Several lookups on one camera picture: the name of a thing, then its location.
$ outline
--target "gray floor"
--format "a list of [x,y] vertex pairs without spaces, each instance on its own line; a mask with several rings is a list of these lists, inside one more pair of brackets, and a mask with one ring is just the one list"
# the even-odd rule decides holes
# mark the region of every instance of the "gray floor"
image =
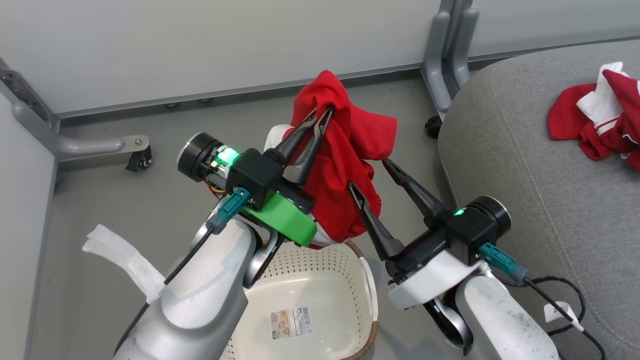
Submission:
[[[398,118],[392,159],[428,190],[451,202],[439,168],[436,142],[422,131],[435,114],[420,79],[402,79],[349,88],[351,100],[369,111]],[[236,149],[262,149],[269,129],[291,119],[293,97],[230,102],[212,106],[183,104],[108,121],[65,127],[64,135],[97,138],[143,133],[149,136],[154,164],[146,171],[124,170],[122,159],[83,162],[58,174],[36,309],[32,359],[110,359],[113,347],[142,303],[143,295],[125,272],[106,260],[82,253],[97,224],[129,240],[158,269],[166,270],[214,205],[202,183],[178,173],[175,159],[194,133],[207,131]],[[381,219],[407,242],[425,230],[406,194],[377,171],[374,184],[383,200]],[[371,264],[380,302],[380,329],[368,359],[455,359],[421,308],[396,310],[386,296],[388,276],[366,235],[355,240]]]

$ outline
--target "gray fabric upholstery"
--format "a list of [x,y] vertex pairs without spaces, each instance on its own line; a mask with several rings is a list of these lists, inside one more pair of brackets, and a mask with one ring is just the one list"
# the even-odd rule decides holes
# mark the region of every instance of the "gray fabric upholstery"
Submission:
[[[594,83],[602,64],[622,61],[640,78],[640,41],[584,45],[519,56],[478,72],[456,96],[438,139],[454,197],[499,199],[513,225],[498,245],[533,276],[567,277],[583,290],[584,327],[609,359],[640,359],[640,174],[617,155],[589,160],[577,141],[549,140],[547,111],[562,90]],[[564,285],[542,286],[579,312]],[[544,323],[544,301],[512,291]],[[564,325],[546,324],[547,330]],[[567,359],[599,359],[575,329],[554,336]]]

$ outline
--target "green bracket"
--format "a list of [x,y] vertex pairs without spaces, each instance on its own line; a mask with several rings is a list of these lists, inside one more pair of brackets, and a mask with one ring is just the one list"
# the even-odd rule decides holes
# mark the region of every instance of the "green bracket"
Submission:
[[317,224],[279,193],[262,210],[245,206],[244,211],[300,246],[308,247],[317,231]]

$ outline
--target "clothing pile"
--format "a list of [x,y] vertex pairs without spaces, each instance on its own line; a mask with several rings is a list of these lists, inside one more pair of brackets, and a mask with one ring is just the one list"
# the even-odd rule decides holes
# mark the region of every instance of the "clothing pile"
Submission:
[[310,215],[318,224],[310,246],[315,249],[364,233],[350,181],[367,197],[371,211],[380,215],[382,202],[371,182],[374,171],[365,160],[388,158],[396,142],[397,120],[352,104],[340,80],[325,70],[294,100],[291,125],[271,129],[265,150],[276,147],[310,111],[317,108],[316,113],[322,114],[329,106],[333,107],[332,120],[303,188],[316,199]]
[[640,81],[622,66],[602,65],[597,83],[560,93],[549,110],[549,133],[552,140],[580,140],[579,147],[592,160],[619,152],[640,172]]

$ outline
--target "basket handle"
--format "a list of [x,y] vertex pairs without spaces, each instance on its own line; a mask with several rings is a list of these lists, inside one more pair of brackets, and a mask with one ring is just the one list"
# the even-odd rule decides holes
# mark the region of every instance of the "basket handle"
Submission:
[[364,279],[365,292],[367,293],[369,303],[369,313],[373,321],[378,321],[378,292],[376,291],[376,282],[373,279],[373,273],[369,267],[369,263],[365,258],[360,257],[360,266],[362,267],[362,277]]

